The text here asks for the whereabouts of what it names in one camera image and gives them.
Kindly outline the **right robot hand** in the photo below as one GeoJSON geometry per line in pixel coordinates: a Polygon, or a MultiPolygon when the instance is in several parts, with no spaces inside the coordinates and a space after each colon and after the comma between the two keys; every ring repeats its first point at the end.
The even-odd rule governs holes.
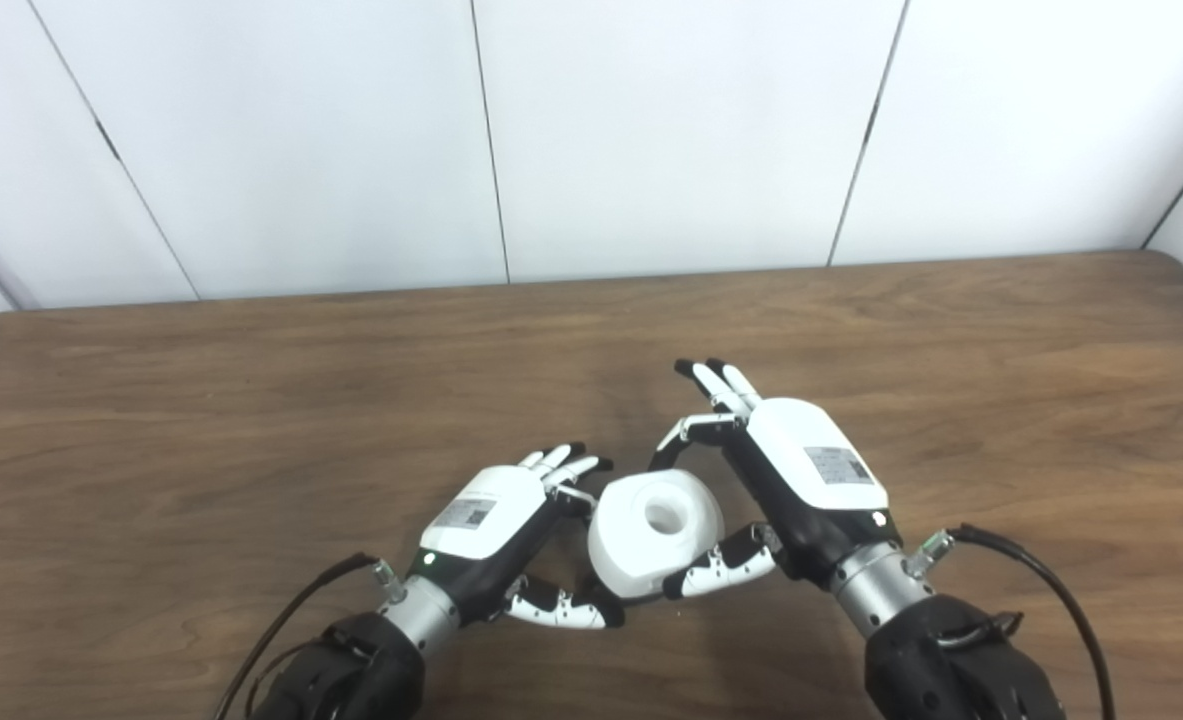
{"type": "Polygon", "coordinates": [[[888,493],[834,420],[801,398],[764,398],[722,359],[677,359],[711,407],[683,416],[652,454],[649,471],[673,468],[691,445],[718,447],[763,519],[702,551],[668,575],[670,599],[713,593],[780,569],[828,591],[848,556],[870,544],[899,546],[888,493]]]}

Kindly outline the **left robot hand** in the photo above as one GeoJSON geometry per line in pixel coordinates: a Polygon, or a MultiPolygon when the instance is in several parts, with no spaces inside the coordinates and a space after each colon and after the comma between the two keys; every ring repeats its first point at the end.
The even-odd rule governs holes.
{"type": "Polygon", "coordinates": [[[424,530],[411,588],[427,589],[455,629],[500,615],[537,625],[620,628],[626,611],[608,593],[564,591],[526,571],[560,523],[590,524],[597,498],[578,482],[610,468],[610,459],[574,442],[481,469],[424,530]]]}

